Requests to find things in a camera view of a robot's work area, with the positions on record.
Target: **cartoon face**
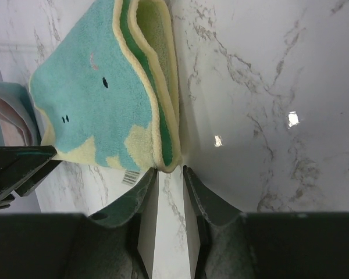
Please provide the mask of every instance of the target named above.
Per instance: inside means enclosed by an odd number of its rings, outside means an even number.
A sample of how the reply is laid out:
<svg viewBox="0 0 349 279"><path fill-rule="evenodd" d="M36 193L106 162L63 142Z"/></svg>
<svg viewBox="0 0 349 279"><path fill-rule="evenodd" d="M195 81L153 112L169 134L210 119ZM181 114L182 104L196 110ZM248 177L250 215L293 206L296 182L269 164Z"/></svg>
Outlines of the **cartoon face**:
<svg viewBox="0 0 349 279"><path fill-rule="evenodd" d="M116 155L122 166L135 165L124 141L133 125L148 127L152 111L113 35L113 3L93 4L35 71L30 88L35 104L50 119L58 150L70 152L94 137L99 165L108 166L106 159ZM88 13L94 20L85 20Z"/></svg>

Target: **fabric pile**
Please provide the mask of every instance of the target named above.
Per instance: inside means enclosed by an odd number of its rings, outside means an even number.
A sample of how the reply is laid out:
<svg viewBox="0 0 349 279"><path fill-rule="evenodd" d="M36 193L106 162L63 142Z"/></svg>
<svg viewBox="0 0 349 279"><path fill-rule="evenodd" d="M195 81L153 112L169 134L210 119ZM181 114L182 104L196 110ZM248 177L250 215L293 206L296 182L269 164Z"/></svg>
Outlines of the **fabric pile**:
<svg viewBox="0 0 349 279"><path fill-rule="evenodd" d="M40 135L29 98L20 84L0 81L0 146L33 146Z"/></svg>
<svg viewBox="0 0 349 279"><path fill-rule="evenodd" d="M55 159L170 173L181 162L164 0L96 0L30 80Z"/></svg>

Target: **tag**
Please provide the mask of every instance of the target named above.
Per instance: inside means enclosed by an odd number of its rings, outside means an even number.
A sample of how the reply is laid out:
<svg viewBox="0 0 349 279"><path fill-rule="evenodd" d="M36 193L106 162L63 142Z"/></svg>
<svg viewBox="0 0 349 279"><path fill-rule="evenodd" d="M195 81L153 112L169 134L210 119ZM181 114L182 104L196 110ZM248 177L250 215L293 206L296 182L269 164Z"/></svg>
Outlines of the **tag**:
<svg viewBox="0 0 349 279"><path fill-rule="evenodd" d="M124 173L122 183L128 186L135 186L139 177L140 177L140 173L136 171L126 170Z"/></svg>

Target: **yellow patch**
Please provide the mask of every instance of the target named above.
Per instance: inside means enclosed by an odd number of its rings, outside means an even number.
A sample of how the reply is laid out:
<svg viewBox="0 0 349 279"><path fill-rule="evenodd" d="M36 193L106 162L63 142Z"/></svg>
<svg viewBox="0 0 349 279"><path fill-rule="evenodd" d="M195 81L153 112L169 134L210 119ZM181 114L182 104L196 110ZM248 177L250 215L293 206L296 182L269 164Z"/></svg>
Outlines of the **yellow patch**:
<svg viewBox="0 0 349 279"><path fill-rule="evenodd" d="M119 170L124 169L122 167L122 165L120 164L119 155L116 155L113 157L107 157L106 162L109 165L109 167L111 167L113 169L119 169Z"/></svg>
<svg viewBox="0 0 349 279"><path fill-rule="evenodd" d="M95 162L94 136L90 137L85 141L85 143L74 150L71 150L70 152L63 153L57 150L57 153L56 160L64 160L80 164L91 164L94 166L97 165Z"/></svg>
<svg viewBox="0 0 349 279"><path fill-rule="evenodd" d="M155 165L152 156L151 125L150 123L146 129L133 125L124 141L129 155L141 170L147 170Z"/></svg>
<svg viewBox="0 0 349 279"><path fill-rule="evenodd" d="M39 109L38 107L36 108L44 116L45 121L47 123L47 127L46 127L47 129L45 130L44 136L42 137L41 145L54 145L56 136L54 133L53 125L48 115L45 113L45 111L42 109Z"/></svg>

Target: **marble surface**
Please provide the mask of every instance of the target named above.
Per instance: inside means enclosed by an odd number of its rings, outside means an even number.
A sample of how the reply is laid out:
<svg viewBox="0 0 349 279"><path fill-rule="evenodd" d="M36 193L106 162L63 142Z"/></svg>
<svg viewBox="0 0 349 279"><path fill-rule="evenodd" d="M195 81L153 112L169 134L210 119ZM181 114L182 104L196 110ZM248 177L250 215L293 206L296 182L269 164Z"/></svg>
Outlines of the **marble surface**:
<svg viewBox="0 0 349 279"><path fill-rule="evenodd" d="M167 2L184 162L243 211L349 211L349 0ZM3 79L27 84L91 3L0 0ZM122 177L62 163L41 210L94 213ZM180 168L159 183L154 278L189 278Z"/></svg>

